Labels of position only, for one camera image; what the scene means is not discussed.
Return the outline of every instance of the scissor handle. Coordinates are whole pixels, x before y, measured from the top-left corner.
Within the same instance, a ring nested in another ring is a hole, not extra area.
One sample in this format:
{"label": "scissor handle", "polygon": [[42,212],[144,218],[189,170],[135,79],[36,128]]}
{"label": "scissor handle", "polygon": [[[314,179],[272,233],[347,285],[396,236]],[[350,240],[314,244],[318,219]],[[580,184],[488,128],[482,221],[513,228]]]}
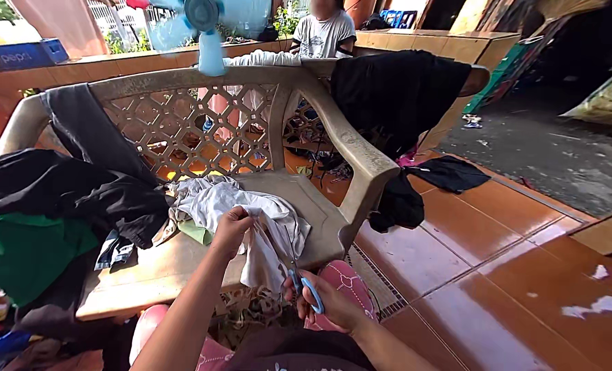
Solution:
{"label": "scissor handle", "polygon": [[295,293],[298,296],[301,295],[304,286],[302,285],[302,281],[298,279],[299,277],[297,277],[297,273],[294,269],[288,269],[287,274],[290,275],[290,278],[292,278],[292,283],[295,285]]}
{"label": "scissor handle", "polygon": [[311,305],[310,307],[313,310],[315,310],[315,313],[317,314],[324,313],[325,305],[322,304],[322,299],[320,299],[320,295],[318,295],[317,291],[315,291],[315,287],[313,287],[313,284],[310,283],[310,281],[306,277],[302,277],[302,283],[304,284],[304,286],[309,288],[310,293],[313,294],[313,297],[315,298],[315,301],[317,302],[317,306]]}

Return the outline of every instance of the concrete ground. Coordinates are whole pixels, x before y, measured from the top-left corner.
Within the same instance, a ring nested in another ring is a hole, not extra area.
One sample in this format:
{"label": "concrete ground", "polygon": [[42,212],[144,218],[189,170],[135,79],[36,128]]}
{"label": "concrete ground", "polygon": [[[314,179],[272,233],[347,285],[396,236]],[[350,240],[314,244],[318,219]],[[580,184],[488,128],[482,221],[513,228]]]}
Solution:
{"label": "concrete ground", "polygon": [[585,96],[533,87],[483,107],[481,129],[461,120],[439,149],[469,158],[575,209],[612,211],[612,126],[557,117]]}

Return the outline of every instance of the chair armrest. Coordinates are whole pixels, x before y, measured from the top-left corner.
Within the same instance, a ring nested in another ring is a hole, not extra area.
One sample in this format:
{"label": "chair armrest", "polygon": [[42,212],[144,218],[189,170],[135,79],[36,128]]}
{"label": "chair armrest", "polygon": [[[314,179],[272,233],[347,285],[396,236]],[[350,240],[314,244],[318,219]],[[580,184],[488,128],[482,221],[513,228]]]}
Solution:
{"label": "chair armrest", "polygon": [[49,118],[39,95],[22,99],[0,137],[0,156],[36,145]]}
{"label": "chair armrest", "polygon": [[295,88],[315,108],[336,150],[354,169],[350,189],[340,205],[341,213],[350,223],[349,233],[341,236],[341,241],[349,246],[386,182],[400,173],[400,167],[361,137],[318,80],[300,79]]}

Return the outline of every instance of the green cloth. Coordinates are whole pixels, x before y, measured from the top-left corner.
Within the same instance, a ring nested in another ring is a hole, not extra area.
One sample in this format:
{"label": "green cloth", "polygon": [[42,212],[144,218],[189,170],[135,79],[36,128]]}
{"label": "green cloth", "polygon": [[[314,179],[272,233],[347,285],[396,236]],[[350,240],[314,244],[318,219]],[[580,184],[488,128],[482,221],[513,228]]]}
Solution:
{"label": "green cloth", "polygon": [[96,236],[83,221],[0,215],[0,287],[15,305],[27,305],[71,260],[97,245]]}
{"label": "green cloth", "polygon": [[204,226],[196,225],[194,219],[178,222],[178,229],[185,232],[187,236],[199,241],[201,245],[207,246],[212,242],[212,233]]}

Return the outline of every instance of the chair seat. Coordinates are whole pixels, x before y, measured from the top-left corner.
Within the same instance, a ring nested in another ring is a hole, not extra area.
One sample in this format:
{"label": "chair seat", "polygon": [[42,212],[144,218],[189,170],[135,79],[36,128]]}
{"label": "chair seat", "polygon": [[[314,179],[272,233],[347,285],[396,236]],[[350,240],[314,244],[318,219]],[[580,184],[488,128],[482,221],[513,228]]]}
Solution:
{"label": "chair seat", "polygon": [[[310,269],[341,259],[345,249],[338,232],[348,223],[337,207],[303,175],[285,169],[235,175],[247,191],[271,193],[285,199],[297,214],[312,226],[299,265]],[[81,320],[130,314],[153,304],[175,299],[203,260],[208,247],[180,232],[169,241],[150,249],[137,249],[128,262],[87,276],[82,302],[77,310]],[[231,260],[222,291],[241,287],[239,282],[246,256]]]}
{"label": "chair seat", "polygon": [[311,269],[333,259],[341,259],[345,248],[338,232],[348,225],[340,209],[332,204],[302,174],[290,174],[285,169],[240,173],[233,178],[245,191],[258,191],[277,195],[292,205],[297,214],[311,225],[306,244],[299,258],[299,267]]}

